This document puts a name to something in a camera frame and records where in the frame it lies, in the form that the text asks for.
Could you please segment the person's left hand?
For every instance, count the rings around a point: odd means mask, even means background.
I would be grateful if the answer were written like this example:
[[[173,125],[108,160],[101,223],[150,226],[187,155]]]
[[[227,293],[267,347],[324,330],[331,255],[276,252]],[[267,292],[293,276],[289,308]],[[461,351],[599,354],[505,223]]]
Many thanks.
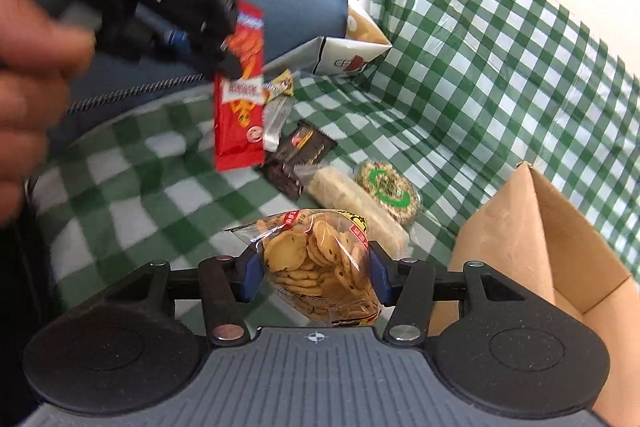
[[[90,65],[94,33],[64,25],[32,0],[1,0],[1,221],[22,205],[24,181],[48,151],[70,80]]]

